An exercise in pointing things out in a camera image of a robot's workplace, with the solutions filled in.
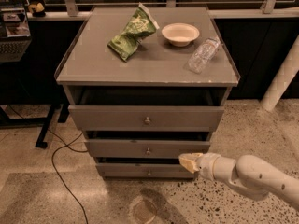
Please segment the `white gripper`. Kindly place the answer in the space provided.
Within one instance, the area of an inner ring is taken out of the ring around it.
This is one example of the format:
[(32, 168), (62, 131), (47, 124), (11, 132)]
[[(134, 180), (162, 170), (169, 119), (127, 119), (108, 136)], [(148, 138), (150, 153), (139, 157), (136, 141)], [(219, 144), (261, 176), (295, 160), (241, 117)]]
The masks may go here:
[(194, 174), (199, 171), (199, 175), (207, 180), (214, 180), (213, 167), (219, 154), (215, 153), (183, 153), (178, 156), (181, 166)]

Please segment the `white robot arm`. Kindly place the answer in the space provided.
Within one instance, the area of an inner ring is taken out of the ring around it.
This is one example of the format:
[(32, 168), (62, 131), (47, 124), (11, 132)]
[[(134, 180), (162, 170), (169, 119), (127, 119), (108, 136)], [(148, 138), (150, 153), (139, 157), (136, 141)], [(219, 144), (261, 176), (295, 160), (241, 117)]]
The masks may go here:
[(184, 153), (179, 163), (190, 173), (204, 179), (220, 181), (252, 200), (265, 199), (273, 193), (299, 210), (299, 180), (286, 175), (267, 161), (252, 155), (237, 160), (216, 153)]

